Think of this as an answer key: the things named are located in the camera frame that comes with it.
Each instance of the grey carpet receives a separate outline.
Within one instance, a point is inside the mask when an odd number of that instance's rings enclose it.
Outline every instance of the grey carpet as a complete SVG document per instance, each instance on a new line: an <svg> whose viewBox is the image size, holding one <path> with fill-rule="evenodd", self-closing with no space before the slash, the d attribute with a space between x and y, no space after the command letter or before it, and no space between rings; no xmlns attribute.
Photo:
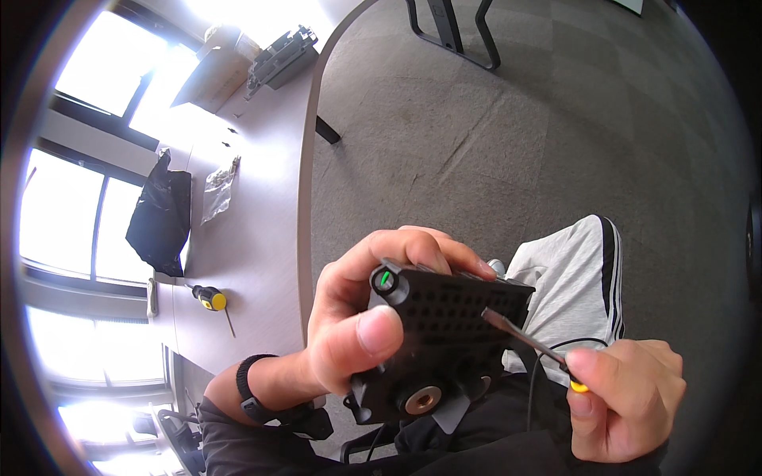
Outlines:
<svg viewBox="0 0 762 476"><path fill-rule="evenodd" d="M474 1L453 1L485 55ZM425 2L421 26L436 32ZM690 22L659 0L642 18L606 0L495 0L490 73L418 39L381 0L341 38L315 138L312 273L378 228L442 229L484 258L590 213L624 240L626 336L670 342L688 392L665 474L680 474L736 377L752 319L744 221L758 177L725 76ZM331 403L330 455L369 428Z"/></svg>

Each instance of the hand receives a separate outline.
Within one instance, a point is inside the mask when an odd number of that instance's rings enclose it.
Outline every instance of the hand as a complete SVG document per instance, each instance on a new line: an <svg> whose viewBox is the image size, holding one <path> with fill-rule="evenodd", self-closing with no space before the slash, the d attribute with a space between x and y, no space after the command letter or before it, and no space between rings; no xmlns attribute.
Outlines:
<svg viewBox="0 0 762 476"><path fill-rule="evenodd" d="M668 343L618 340L605 350L572 350L566 364L590 389L566 395L577 458L632 461L669 437L686 384L683 358Z"/></svg>
<svg viewBox="0 0 762 476"><path fill-rule="evenodd" d="M384 305L365 311L368 279L383 257L443 274L451 274L452 266L495 279L493 269L471 248L438 230L403 226L363 238L323 268L318 279L305 355L326 393L346 394L352 374L372 369L402 345L402 322L394 309Z"/></svg>

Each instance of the black plastic housing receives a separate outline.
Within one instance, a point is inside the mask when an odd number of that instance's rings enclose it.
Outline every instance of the black plastic housing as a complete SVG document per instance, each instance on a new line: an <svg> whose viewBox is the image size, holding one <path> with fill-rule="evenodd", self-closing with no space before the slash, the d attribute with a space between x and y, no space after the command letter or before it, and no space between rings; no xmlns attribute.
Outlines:
<svg viewBox="0 0 762 476"><path fill-rule="evenodd" d="M535 291L515 280L443 275L391 259L383 259L371 273L370 287L368 308L393 307L402 319L405 339L392 358L352 375L344 405L358 424L423 417L463 394L478 400L500 377L501 356L511 341L510 334L482 319L482 311L489 306L523 327ZM429 385L440 388L439 403L423 414L407 413L407 399Z"/></svg>

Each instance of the shoe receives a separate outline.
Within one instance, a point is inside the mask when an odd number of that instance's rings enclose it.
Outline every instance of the shoe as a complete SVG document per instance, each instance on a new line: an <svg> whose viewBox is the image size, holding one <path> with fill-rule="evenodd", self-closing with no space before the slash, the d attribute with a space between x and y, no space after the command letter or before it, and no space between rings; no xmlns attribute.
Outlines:
<svg viewBox="0 0 762 476"><path fill-rule="evenodd" d="M498 259L490 260L488 263L490 268L495 270L499 278L505 278L505 264Z"/></svg>

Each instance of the white table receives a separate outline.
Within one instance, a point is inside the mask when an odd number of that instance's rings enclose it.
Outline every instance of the white table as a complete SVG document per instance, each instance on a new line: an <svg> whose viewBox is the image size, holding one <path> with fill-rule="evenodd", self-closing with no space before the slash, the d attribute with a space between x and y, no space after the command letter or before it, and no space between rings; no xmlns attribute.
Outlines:
<svg viewBox="0 0 762 476"><path fill-rule="evenodd" d="M339 37L375 1L320 0L307 8L312 18L299 22L313 29L321 54L277 91L262 88L246 102L242 86L216 117L184 117L182 106L175 108L176 127L159 147L171 148L172 169L193 177L185 282L223 291L236 338L224 312L207 311L189 289L164 283L158 284L153 325L170 348L211 373L251 354L284 355L305 346L312 309L310 202L320 82ZM204 180L236 154L242 160L230 208L201 226Z"/></svg>

